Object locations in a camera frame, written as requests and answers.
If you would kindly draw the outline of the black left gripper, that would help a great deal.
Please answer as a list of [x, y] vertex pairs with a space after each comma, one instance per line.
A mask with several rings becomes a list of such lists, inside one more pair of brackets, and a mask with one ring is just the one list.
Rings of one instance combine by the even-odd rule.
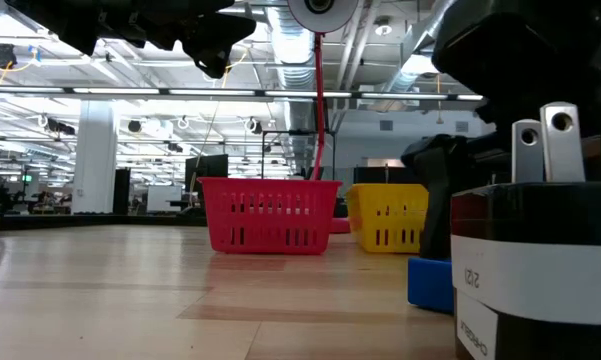
[[146, 43], [171, 51], [177, 41], [195, 65], [222, 78], [235, 43], [256, 22], [218, 13], [203, 0], [4, 0], [7, 6], [47, 28], [77, 50], [92, 54], [101, 38]]

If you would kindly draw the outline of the yellow plastic basket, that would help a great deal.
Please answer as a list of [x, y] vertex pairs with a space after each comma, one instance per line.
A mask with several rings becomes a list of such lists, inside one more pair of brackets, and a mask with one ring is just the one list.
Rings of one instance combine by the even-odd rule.
[[346, 194], [351, 232], [369, 253], [418, 254], [428, 199], [419, 184], [354, 184]]

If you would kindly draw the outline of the blue small digital display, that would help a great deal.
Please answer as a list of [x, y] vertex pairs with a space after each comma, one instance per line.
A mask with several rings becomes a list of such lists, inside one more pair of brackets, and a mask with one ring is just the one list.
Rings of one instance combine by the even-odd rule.
[[407, 300], [427, 310], [453, 314], [454, 290], [449, 260], [419, 257], [407, 261]]

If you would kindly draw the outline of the black USB wall charger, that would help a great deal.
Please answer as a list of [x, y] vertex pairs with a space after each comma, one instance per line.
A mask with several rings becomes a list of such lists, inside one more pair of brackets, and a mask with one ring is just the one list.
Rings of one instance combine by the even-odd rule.
[[512, 130], [512, 179], [455, 194], [457, 360], [601, 360], [601, 182], [575, 105]]

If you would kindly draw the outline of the red plastic basket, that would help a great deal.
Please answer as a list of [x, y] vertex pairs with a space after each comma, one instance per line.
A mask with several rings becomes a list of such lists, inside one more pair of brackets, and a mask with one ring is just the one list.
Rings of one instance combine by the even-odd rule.
[[328, 246], [339, 181], [202, 177], [213, 250], [320, 255]]

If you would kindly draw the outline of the long linear ceiling light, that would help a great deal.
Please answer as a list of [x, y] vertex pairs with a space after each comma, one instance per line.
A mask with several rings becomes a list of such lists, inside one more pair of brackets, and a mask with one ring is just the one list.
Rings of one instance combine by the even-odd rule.
[[[221, 88], [122, 88], [122, 87], [50, 87], [50, 86], [0, 86], [0, 93], [40, 96], [106, 96], [110, 98], [159, 98], [159, 97], [209, 97], [222, 98], [316, 98], [316, 91], [305, 90], [261, 90], [261, 89], [221, 89]], [[417, 101], [459, 101], [479, 102], [483, 100], [476, 94], [443, 93], [382, 93], [326, 91], [327, 99], [364, 99], [364, 100], [417, 100]]]

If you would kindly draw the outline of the black low background partition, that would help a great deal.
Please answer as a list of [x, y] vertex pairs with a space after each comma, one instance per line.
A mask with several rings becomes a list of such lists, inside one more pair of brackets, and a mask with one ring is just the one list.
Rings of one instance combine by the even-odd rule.
[[356, 167], [355, 184], [407, 184], [409, 173], [400, 167]]

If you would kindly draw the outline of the red desk lamp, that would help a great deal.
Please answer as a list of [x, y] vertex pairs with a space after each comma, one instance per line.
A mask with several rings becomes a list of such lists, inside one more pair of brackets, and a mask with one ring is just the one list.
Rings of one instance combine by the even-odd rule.
[[287, 0], [294, 19], [314, 33], [314, 65], [316, 86], [317, 149], [311, 180], [319, 180], [319, 169], [325, 147], [325, 97], [323, 74], [323, 37], [344, 27], [354, 16], [360, 0]]

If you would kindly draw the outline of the black background monitor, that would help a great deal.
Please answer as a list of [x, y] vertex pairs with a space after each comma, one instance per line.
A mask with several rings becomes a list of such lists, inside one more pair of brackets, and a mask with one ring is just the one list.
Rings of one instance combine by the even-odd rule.
[[202, 193], [200, 177], [227, 177], [229, 156], [227, 154], [189, 158], [185, 161], [185, 192]]

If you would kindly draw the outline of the black tall background cabinet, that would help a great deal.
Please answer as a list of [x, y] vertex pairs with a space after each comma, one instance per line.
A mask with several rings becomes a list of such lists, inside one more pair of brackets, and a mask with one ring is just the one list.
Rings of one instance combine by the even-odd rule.
[[113, 198], [113, 213], [115, 215], [126, 215], [128, 213], [130, 177], [130, 169], [117, 169], [115, 172]]

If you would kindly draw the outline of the black ceiling-mounted device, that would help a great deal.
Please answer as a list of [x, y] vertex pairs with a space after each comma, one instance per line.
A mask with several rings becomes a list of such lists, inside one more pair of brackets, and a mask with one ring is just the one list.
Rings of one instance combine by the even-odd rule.
[[14, 48], [13, 44], [0, 43], [0, 69], [12, 69], [18, 64]]

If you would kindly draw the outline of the black metal table frame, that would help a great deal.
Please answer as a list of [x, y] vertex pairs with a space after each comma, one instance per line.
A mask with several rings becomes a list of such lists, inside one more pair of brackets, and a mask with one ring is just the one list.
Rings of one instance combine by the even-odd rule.
[[4, 215], [0, 214], [0, 231], [51, 229], [104, 225], [199, 226], [206, 227], [204, 217], [135, 216], [113, 214], [87, 215]]

